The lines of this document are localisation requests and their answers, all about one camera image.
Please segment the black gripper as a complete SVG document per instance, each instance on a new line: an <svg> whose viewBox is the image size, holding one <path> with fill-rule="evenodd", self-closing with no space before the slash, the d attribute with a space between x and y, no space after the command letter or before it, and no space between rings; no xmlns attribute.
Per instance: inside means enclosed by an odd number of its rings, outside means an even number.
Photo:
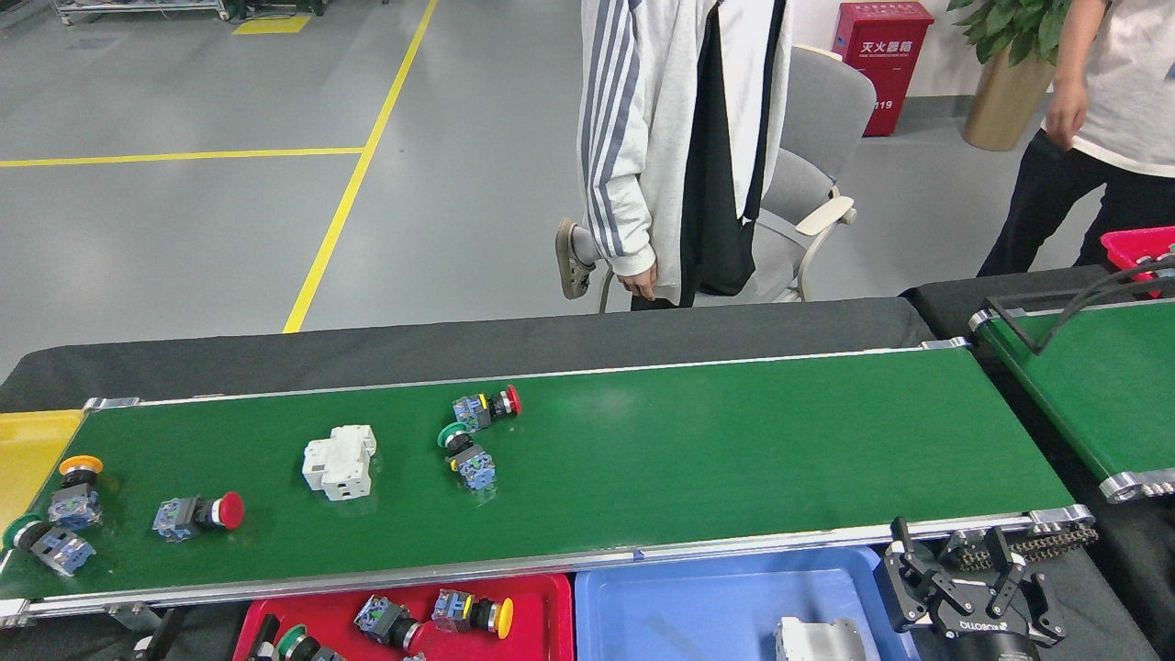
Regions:
<svg viewBox="0 0 1175 661"><path fill-rule="evenodd" d="M889 524L892 542L881 559L881 596L897 632L932 627L951 660L1040 660L1039 647L1069 635L1045 573L1029 573L1002 530L988 531L988 553L999 573L987 618L944 565L909 537L906 520Z"/></svg>

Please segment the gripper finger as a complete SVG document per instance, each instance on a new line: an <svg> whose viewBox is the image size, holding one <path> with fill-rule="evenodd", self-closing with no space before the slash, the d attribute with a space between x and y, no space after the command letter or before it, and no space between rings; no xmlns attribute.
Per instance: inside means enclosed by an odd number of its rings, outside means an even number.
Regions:
<svg viewBox="0 0 1175 661"><path fill-rule="evenodd" d="M275 638L280 629L280 620L273 614L267 614L261 622L258 632L251 640L248 661L274 661L278 654L275 648Z"/></svg>
<svg viewBox="0 0 1175 661"><path fill-rule="evenodd" d="M129 660L163 660L172 652L172 645L184 623L184 608L166 611L152 635L139 639L130 649Z"/></svg>

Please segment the person's right hand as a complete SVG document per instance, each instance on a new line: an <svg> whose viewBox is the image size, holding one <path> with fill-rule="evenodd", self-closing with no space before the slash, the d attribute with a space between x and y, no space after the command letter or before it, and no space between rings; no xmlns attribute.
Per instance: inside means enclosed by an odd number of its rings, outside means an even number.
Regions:
<svg viewBox="0 0 1175 661"><path fill-rule="evenodd" d="M654 296L654 284L657 284L658 279L657 261L640 274L617 275L617 279L622 282L622 286L631 296L642 298L643 301L657 301Z"/></svg>
<svg viewBox="0 0 1175 661"><path fill-rule="evenodd" d="M1052 104L1045 115L1046 139L1062 151L1069 151L1076 133L1083 126L1088 107L1090 97L1081 77L1058 77Z"/></svg>

